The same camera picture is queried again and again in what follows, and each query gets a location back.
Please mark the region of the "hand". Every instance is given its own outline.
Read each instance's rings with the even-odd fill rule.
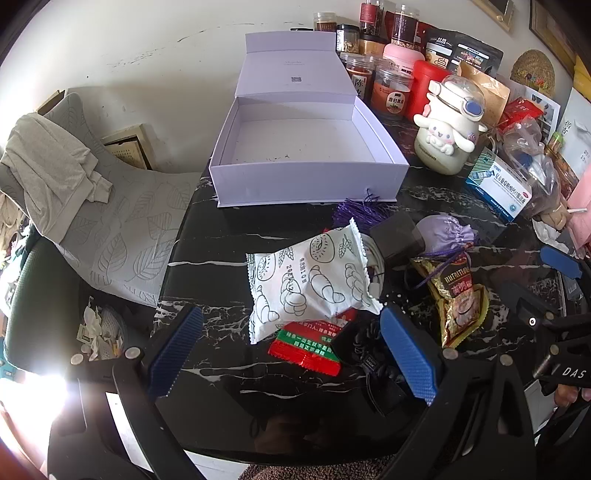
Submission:
[[[577,387],[569,387],[568,385],[559,385],[554,392],[554,402],[559,407],[568,407],[571,403],[577,401],[579,396],[579,389]],[[584,388],[581,392],[583,400],[591,400],[591,388]]]

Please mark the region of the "red candy wrapper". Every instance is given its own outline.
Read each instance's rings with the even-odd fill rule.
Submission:
[[[499,130],[504,133],[511,125],[521,122],[526,116],[530,116],[533,119],[542,116],[544,112],[540,110],[534,102],[519,97],[513,100],[511,103],[507,103],[501,120],[499,121]]]
[[[335,377],[340,372],[340,362],[330,348],[330,342],[356,315],[357,310],[347,310],[337,317],[341,320],[340,325],[324,320],[288,323],[273,340],[269,355]]]

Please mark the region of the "white wall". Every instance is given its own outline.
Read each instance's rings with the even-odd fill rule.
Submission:
[[[539,48],[556,70],[563,106],[572,80],[529,31],[529,0],[514,0],[512,34],[470,0],[409,0],[421,19],[518,56]],[[201,171],[229,109],[244,34],[311,26],[315,11],[359,19],[361,0],[51,0],[0,67],[0,145],[17,118],[57,89],[78,91],[99,136],[148,124],[156,169]]]

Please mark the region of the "wooden frame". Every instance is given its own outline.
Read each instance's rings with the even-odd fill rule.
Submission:
[[[504,12],[500,11],[499,8],[489,0],[472,0],[472,3],[477,5],[489,17],[491,17],[499,25],[499,27],[501,27],[506,32],[509,32],[511,30],[515,5],[511,0],[506,1],[507,6]]]
[[[537,0],[530,0],[530,30],[558,59],[569,75],[574,76],[576,52],[566,35]]]

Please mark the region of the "plastic wrapper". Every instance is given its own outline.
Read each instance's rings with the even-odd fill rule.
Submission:
[[[249,320],[255,344],[289,322],[327,320],[349,310],[379,314],[369,294],[368,259],[361,235],[349,226],[272,254],[247,254],[254,308]]]
[[[531,200],[522,214],[532,218],[554,210],[560,204],[560,182],[552,159],[544,154],[538,123],[526,116],[506,129],[502,137],[509,166],[531,186]]]
[[[441,346],[455,348],[482,325],[488,312],[489,299],[483,285],[472,284],[472,273],[465,253],[443,266],[445,262],[445,258],[413,259],[415,268],[423,277],[432,275],[427,284],[437,303]]]
[[[269,347],[269,355],[315,372],[336,376],[340,361],[330,343],[341,329],[355,319],[357,311],[350,309],[334,319],[334,323],[291,322],[285,325]]]
[[[516,122],[521,122],[526,116],[530,116],[535,119],[542,116],[543,114],[544,112],[539,109],[534,104],[534,102],[523,97],[519,97],[518,99],[508,103],[503,110],[503,114],[499,120],[499,131],[501,133],[505,132],[509,127],[511,127],[511,125]]]

